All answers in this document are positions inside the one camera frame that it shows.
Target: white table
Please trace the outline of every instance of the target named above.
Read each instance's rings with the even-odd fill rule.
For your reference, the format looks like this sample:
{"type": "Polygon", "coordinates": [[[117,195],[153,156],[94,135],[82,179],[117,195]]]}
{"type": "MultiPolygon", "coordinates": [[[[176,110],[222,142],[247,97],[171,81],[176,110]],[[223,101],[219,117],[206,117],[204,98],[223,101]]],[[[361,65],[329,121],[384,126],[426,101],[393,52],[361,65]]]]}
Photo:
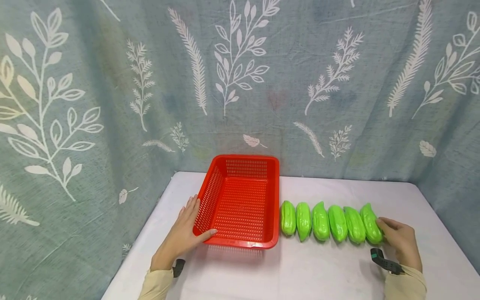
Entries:
{"type": "MultiPolygon", "coordinates": [[[[188,197],[200,190],[204,173],[172,178],[103,300],[135,300],[150,259],[188,197]]],[[[360,209],[370,202],[378,216],[416,229],[430,300],[480,299],[480,276],[416,186],[409,183],[280,178],[280,202],[319,201],[360,209]]],[[[349,241],[324,244],[313,236],[281,236],[271,250],[202,245],[185,259],[168,300],[352,300],[383,299],[385,272],[370,259],[371,246],[349,241]]],[[[394,259],[384,247],[386,258],[394,259]]]]}

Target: black clip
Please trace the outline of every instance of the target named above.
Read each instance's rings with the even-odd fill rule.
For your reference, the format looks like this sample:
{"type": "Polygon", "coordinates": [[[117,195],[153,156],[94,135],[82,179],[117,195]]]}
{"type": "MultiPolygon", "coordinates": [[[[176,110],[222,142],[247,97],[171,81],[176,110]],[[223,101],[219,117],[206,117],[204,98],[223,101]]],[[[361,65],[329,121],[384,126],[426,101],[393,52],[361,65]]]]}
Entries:
{"type": "Polygon", "coordinates": [[[384,258],[384,253],[378,248],[371,248],[370,255],[374,263],[383,269],[390,271],[392,274],[399,275],[403,273],[402,266],[396,262],[384,258]]]}
{"type": "Polygon", "coordinates": [[[180,276],[183,266],[185,266],[185,260],[183,259],[177,259],[177,263],[175,264],[175,267],[173,267],[173,278],[177,278],[180,276]]]}

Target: red plastic basket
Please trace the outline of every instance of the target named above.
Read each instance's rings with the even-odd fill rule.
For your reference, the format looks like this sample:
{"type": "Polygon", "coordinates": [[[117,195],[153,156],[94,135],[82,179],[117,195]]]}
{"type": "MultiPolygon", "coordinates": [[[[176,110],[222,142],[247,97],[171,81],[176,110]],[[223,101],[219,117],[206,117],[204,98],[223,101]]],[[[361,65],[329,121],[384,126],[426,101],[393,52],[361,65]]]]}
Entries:
{"type": "Polygon", "coordinates": [[[270,249],[278,241],[280,164],[273,156],[219,155],[198,193],[193,233],[218,233],[206,244],[270,249]]]}

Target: plastic vegetable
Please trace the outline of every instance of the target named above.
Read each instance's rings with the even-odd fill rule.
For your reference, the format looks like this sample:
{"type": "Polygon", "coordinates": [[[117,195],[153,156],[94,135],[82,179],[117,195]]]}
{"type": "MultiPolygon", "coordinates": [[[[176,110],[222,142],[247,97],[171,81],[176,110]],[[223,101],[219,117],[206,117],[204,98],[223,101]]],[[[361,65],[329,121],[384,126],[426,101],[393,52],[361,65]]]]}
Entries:
{"type": "Polygon", "coordinates": [[[295,207],[290,201],[284,201],[282,204],[280,224],[285,235],[295,234],[295,229],[297,228],[295,207]]]}
{"type": "Polygon", "coordinates": [[[345,206],[345,219],[347,219],[348,237],[354,243],[365,242],[365,226],[360,214],[355,208],[345,206]]]}
{"type": "Polygon", "coordinates": [[[343,209],[338,205],[332,205],[328,209],[328,219],[332,235],[338,242],[343,242],[347,238],[348,227],[343,209]]]}
{"type": "Polygon", "coordinates": [[[304,241],[312,230],[312,219],[310,217],[310,208],[305,202],[297,204],[297,231],[300,241],[304,241]]]}
{"type": "Polygon", "coordinates": [[[372,210],[370,203],[365,204],[360,210],[360,216],[362,218],[363,224],[365,225],[365,233],[367,239],[372,244],[380,244],[382,241],[382,232],[377,226],[375,220],[377,216],[372,210]]]}
{"type": "Polygon", "coordinates": [[[328,240],[330,238],[330,224],[328,222],[328,213],[325,210],[323,201],[315,205],[312,210],[312,227],[313,235],[318,240],[328,240]]]}

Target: sleeve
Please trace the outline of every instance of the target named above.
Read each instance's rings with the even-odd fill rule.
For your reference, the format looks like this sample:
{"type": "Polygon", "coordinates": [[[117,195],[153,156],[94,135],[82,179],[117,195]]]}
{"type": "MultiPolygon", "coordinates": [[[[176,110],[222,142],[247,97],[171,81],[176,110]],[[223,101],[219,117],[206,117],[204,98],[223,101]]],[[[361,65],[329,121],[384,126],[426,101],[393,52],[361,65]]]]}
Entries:
{"type": "Polygon", "coordinates": [[[385,279],[385,300],[425,300],[427,286],[423,274],[402,265],[404,274],[389,273],[385,279]]]}
{"type": "Polygon", "coordinates": [[[173,281],[173,270],[148,270],[138,300],[165,300],[168,289],[173,281]]]}

